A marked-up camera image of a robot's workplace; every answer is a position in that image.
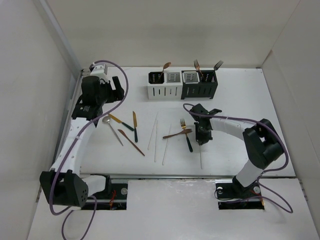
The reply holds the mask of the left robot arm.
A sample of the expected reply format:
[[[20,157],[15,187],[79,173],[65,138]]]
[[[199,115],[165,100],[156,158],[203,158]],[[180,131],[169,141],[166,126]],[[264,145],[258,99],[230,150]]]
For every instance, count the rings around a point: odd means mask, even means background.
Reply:
[[[117,76],[112,80],[90,75],[82,79],[81,95],[71,115],[70,129],[60,153],[39,181],[47,202],[53,205],[83,207],[88,197],[111,195],[108,175],[80,177],[80,167],[90,136],[103,114],[103,105],[122,101],[124,89]]]

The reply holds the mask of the black metal fork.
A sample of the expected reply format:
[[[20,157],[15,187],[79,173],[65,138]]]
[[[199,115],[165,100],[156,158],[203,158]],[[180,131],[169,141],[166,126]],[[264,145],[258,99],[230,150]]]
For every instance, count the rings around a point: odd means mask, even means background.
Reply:
[[[222,60],[219,60],[213,67],[213,71],[214,71],[214,74],[216,73],[216,71],[222,66],[224,62]]]

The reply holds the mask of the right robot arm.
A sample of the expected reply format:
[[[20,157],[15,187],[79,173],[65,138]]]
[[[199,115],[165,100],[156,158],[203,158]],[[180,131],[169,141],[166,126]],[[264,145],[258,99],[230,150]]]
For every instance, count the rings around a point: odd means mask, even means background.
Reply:
[[[200,103],[192,106],[189,113],[195,120],[195,140],[202,146],[213,140],[212,131],[219,131],[244,141],[248,161],[232,182],[217,183],[216,193],[221,200],[251,198],[254,189],[260,188],[257,179],[285,153],[284,144],[269,120],[217,116],[221,112],[216,108],[208,111]]]

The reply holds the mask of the rose gold metal fork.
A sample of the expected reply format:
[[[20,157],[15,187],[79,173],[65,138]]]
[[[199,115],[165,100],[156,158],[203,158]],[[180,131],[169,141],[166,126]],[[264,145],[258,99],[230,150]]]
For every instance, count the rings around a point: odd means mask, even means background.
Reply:
[[[197,59],[194,60],[194,61],[193,61],[193,64],[194,64],[194,68],[195,68],[195,69],[198,71],[198,73],[200,74],[201,79],[204,80],[204,79],[205,79],[205,76],[204,76],[203,72],[201,71],[201,67],[200,67],[200,65],[199,65],[198,60],[197,60]]]

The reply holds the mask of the silver metal spoon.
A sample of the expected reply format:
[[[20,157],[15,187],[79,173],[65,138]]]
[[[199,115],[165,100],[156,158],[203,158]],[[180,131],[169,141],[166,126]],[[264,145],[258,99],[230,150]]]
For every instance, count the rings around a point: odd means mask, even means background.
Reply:
[[[120,140],[119,136],[117,135],[115,129],[114,129],[114,128],[112,127],[112,125],[111,125],[111,117],[110,117],[109,115],[103,117],[102,122],[103,122],[104,124],[107,124],[107,125],[110,127],[112,133],[114,134],[114,136],[116,137],[116,139],[119,141],[119,143],[121,144],[121,146],[124,146],[123,143],[122,143],[122,141]]]

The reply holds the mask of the brown wooden fork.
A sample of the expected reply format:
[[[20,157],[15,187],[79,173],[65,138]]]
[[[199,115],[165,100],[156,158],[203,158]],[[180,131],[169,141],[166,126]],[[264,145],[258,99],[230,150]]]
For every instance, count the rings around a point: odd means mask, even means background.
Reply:
[[[189,133],[192,133],[193,130],[191,128],[187,128],[187,129],[184,129],[178,133],[175,133],[175,134],[170,134],[170,135],[166,135],[166,136],[163,136],[162,138],[163,139],[168,139],[168,138],[171,138],[171,137],[175,137],[175,136],[178,136],[178,135],[185,135],[185,134],[189,134]]]

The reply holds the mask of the gold fork green handle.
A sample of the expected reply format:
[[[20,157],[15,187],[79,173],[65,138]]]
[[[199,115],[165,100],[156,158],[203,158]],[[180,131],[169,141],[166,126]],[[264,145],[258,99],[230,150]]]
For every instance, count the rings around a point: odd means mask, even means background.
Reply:
[[[187,129],[187,126],[186,126],[186,122],[183,118],[180,119],[180,126],[183,130],[186,130]],[[185,137],[186,137],[186,142],[187,142],[187,145],[188,145],[188,149],[189,151],[192,153],[193,152],[193,147],[191,145],[191,142],[190,142],[190,139],[188,137],[188,134],[186,133],[185,134]]]

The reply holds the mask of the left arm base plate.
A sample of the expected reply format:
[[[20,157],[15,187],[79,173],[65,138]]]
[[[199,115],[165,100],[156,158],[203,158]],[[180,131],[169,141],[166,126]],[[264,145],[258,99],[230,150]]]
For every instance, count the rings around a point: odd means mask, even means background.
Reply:
[[[122,211],[127,209],[128,182],[112,182],[109,190],[94,194],[97,199],[96,210]]]

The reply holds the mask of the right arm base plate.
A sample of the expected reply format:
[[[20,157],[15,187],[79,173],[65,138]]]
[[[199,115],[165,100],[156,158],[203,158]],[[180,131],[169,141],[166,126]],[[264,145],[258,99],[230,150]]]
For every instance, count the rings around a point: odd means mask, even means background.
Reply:
[[[257,182],[238,188],[233,182],[216,182],[215,198],[219,210],[264,210],[261,189]]]

